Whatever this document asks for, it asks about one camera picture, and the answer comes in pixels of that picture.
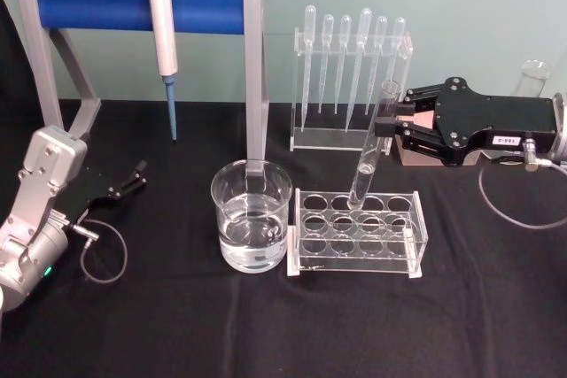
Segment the pipette stand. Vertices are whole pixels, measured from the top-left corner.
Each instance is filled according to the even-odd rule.
[[[172,0],[175,32],[243,35],[245,39],[247,157],[264,159],[268,96],[264,60],[262,0]],[[27,57],[46,126],[63,127],[50,40],[81,96],[69,133],[87,134],[100,108],[66,29],[152,31],[148,0],[19,0]]]
[[[422,276],[427,229],[419,195],[368,194],[349,210],[348,194],[296,189],[296,224],[288,234],[288,276],[357,271]]]
[[[373,103],[385,77],[386,68],[390,63],[390,58],[396,53],[392,48],[392,37],[386,36],[382,43],[382,49],[375,45],[376,36],[369,35],[364,48],[364,56],[361,63],[361,74],[358,88],[356,91],[357,105],[354,107],[354,116],[349,128],[345,131],[346,122],[346,101],[352,83],[352,69],[356,56],[356,40],[352,34],[346,50],[345,71],[343,73],[342,84],[340,85],[338,113],[334,113],[334,70],[337,69],[338,54],[340,50],[338,34],[332,36],[329,50],[329,64],[326,76],[324,100],[321,112],[318,112],[318,89],[319,89],[319,70],[322,55],[321,34],[315,34],[313,55],[311,65],[311,78],[309,84],[309,105],[307,110],[306,124],[301,129],[301,98],[303,90],[303,73],[305,61],[305,42],[303,33],[295,28],[294,38],[294,66],[293,66],[293,86],[291,96],[291,139],[290,150],[311,149],[311,150],[361,150],[364,138],[368,131],[370,116],[372,115]],[[397,81],[404,93],[406,80],[408,77],[409,65],[413,54],[413,46],[409,32],[402,38],[400,48],[397,50],[398,57],[395,61],[392,79]],[[365,113],[365,103],[369,89],[370,64],[372,59],[378,56],[377,77],[372,90],[372,101]],[[386,144],[386,151],[389,151],[391,139]]]

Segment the clear acrylic rack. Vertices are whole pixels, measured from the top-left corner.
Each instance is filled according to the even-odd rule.
[[[324,79],[324,92],[321,109],[319,108],[320,72],[323,56],[323,42],[320,33],[315,34],[311,51],[310,77],[308,84],[308,107],[305,126],[301,128],[301,106],[304,86],[306,43],[304,33],[295,29],[293,67],[293,86],[291,100],[291,140],[290,150],[361,150],[364,144],[369,119],[377,93],[386,75],[388,66],[393,64],[391,80],[401,85],[404,93],[413,46],[409,32],[401,37],[398,49],[395,37],[369,35],[361,56],[360,76],[356,89],[356,104],[353,118],[345,130],[347,101],[353,85],[354,64],[357,57],[356,34],[351,34],[346,45],[345,64],[342,81],[338,91],[338,108],[335,112],[336,80],[340,58],[339,34],[332,36],[328,53],[327,73]],[[377,61],[377,71],[372,79],[372,68]]]
[[[288,276],[340,270],[421,277],[428,236],[418,193],[368,194],[362,210],[349,210],[347,198],[296,189]]]

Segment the plastic dropper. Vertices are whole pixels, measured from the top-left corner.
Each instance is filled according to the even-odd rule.
[[[305,42],[305,67],[303,71],[303,96],[301,97],[301,131],[305,126],[307,117],[307,103],[309,101],[309,77],[311,74],[311,56],[313,42],[315,41],[315,16],[317,10],[313,5],[305,8],[305,22],[303,27],[303,41]]]
[[[370,22],[372,21],[372,11],[364,8],[358,20],[358,31],[356,32],[356,59],[354,60],[353,82],[351,84],[351,94],[348,97],[348,108],[346,110],[345,131],[351,122],[354,111],[354,101],[358,90],[358,80],[361,77],[362,57],[364,56],[364,46],[369,38]]]
[[[345,56],[346,48],[348,46],[348,39],[351,36],[351,17],[343,15],[340,19],[340,30],[338,33],[338,44],[340,46],[338,52],[337,63],[337,79],[335,80],[335,113],[337,113],[338,96],[340,95],[340,85],[343,80],[343,71],[345,70]]]
[[[333,38],[333,23],[335,19],[332,15],[325,15],[322,19],[322,55],[321,72],[319,73],[319,112],[321,112],[322,97],[325,93],[325,79],[327,77],[327,62],[329,60],[330,42]]]
[[[396,59],[398,57],[398,50],[400,49],[401,39],[404,36],[406,29],[406,21],[402,17],[398,17],[393,25],[392,31],[392,56],[388,63],[388,71],[386,72],[386,81],[391,81],[393,77],[393,70],[396,66]]]
[[[382,45],[384,44],[387,29],[388,18],[378,17],[376,21],[376,29],[374,30],[374,52],[376,53],[376,55],[372,58],[372,63],[370,64],[369,88],[366,94],[366,110],[364,111],[365,114],[369,113],[370,101],[372,100],[372,92],[374,91],[374,83],[376,82],[378,60],[380,59],[380,55],[382,54]]]

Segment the dropper rack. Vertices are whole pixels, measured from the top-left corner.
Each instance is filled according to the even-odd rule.
[[[296,149],[316,149],[316,150],[361,150],[364,144],[369,120],[376,102],[377,93],[380,89],[382,81],[386,78],[388,72],[392,73],[392,80],[397,81],[401,85],[401,93],[405,92],[406,80],[408,77],[409,65],[413,55],[413,46],[409,32],[404,31],[397,38],[400,42],[399,47],[396,45],[396,36],[385,32],[395,27],[394,23],[387,24],[385,17],[373,18],[369,29],[369,34],[364,35],[365,42],[361,54],[361,67],[358,73],[353,70],[357,54],[360,54],[360,41],[358,33],[354,30],[350,33],[351,28],[357,28],[358,22],[353,22],[348,26],[349,35],[345,52],[345,65],[342,75],[342,81],[339,85],[338,92],[338,108],[335,109],[335,86],[337,80],[337,70],[339,68],[341,42],[345,40],[344,35],[341,37],[341,24],[346,15],[342,19],[334,19],[334,26],[329,26],[329,16],[325,15],[319,19],[320,22],[315,23],[315,9],[313,6],[306,8],[305,28],[310,32],[306,34],[300,32],[299,28],[295,28],[294,35],[294,67],[293,67],[293,85],[292,85],[292,102],[291,102],[291,140],[290,150]],[[323,34],[322,32],[333,28],[332,35]],[[306,50],[308,51],[309,64],[306,66]],[[323,54],[328,55],[328,63],[326,65],[327,74],[324,78],[324,92],[322,107],[320,108],[320,86],[322,84],[321,61]],[[374,78],[371,77],[373,63],[377,62],[377,71]],[[305,79],[305,71],[309,70],[310,75]],[[353,84],[353,77],[358,75],[358,81]],[[304,98],[304,85],[307,82],[307,105],[302,103]],[[351,96],[351,92],[355,87],[355,97]],[[353,99],[354,115],[352,120],[347,119],[348,100]],[[305,114],[304,123],[302,123],[302,115]]]

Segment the water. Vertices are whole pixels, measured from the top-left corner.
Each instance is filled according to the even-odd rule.
[[[243,194],[230,199],[223,210],[219,234],[224,259],[248,274],[265,272],[284,257],[287,244],[287,205],[277,215],[266,215],[280,204],[263,194]]]
[[[372,177],[374,177],[375,167],[368,163],[360,163],[356,169],[353,186],[348,194],[348,208],[360,210],[364,204],[366,194],[369,192]]]

